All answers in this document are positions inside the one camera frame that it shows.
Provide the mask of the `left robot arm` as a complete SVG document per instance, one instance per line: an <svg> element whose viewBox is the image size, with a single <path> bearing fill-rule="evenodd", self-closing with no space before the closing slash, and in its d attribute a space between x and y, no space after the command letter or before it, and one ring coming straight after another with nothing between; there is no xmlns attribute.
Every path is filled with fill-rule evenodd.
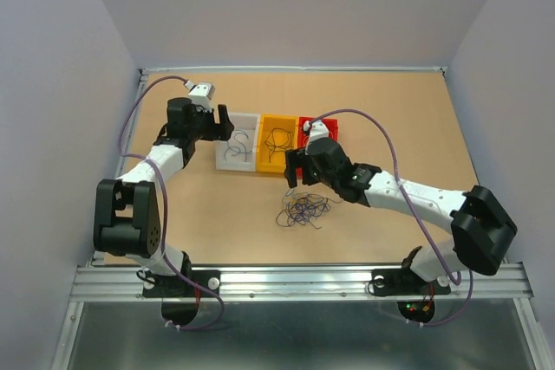
<svg viewBox="0 0 555 370"><path fill-rule="evenodd" d="M98 251L124 256L163 277L173 295L184 295L201 286L192 279L188 255L167 243L167 182L188 165L198 141L226 141L234 125L225 105L213 110L206 99L171 99L166 116L150 152L124 153L138 159L137 165L98 184L93 243Z"/></svg>

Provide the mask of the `white plastic bin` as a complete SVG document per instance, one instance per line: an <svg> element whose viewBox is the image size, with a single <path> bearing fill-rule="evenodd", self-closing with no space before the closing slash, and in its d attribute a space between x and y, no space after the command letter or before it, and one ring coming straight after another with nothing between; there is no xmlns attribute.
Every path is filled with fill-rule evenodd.
<svg viewBox="0 0 555 370"><path fill-rule="evenodd" d="M215 166L220 171L255 172L260 114L229 113L234 131L228 141L217 141Z"/></svg>

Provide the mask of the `yellow plastic bin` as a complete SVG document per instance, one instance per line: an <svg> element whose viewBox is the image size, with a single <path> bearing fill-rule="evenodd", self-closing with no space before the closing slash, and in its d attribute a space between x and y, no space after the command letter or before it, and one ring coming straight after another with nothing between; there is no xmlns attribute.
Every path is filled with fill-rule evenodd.
<svg viewBox="0 0 555 370"><path fill-rule="evenodd" d="M262 114L259 134L256 172L283 174L285 152L297 147L298 117Z"/></svg>

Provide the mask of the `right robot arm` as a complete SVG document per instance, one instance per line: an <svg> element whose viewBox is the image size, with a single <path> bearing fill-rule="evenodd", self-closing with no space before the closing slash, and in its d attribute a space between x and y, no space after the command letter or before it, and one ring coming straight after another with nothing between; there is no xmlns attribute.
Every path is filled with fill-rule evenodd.
<svg viewBox="0 0 555 370"><path fill-rule="evenodd" d="M399 282L409 292L462 270L495 275L518 232L486 187L450 191L397 179L378 166L351 162L330 138L286 152L289 187L296 187L299 172L304 185L324 184L344 201L411 215L420 225L433 224L450 234L445 242L413 249L403 260Z"/></svg>

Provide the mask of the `red plastic bin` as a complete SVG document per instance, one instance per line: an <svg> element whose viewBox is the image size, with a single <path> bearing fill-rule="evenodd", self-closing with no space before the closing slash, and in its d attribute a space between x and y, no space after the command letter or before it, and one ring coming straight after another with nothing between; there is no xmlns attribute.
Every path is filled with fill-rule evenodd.
<svg viewBox="0 0 555 370"><path fill-rule="evenodd" d="M317 119L317 118L311 118L311 117L308 117L308 116L302 116L298 119L298 135L297 135L297 147L298 148L304 148L306 137L304 136L304 133L303 133L303 124L307 120L312 120L312 121L321 120L330 131L329 138L334 140L334 141L338 141L339 124L338 124L337 119L331 119L331 118Z"/></svg>

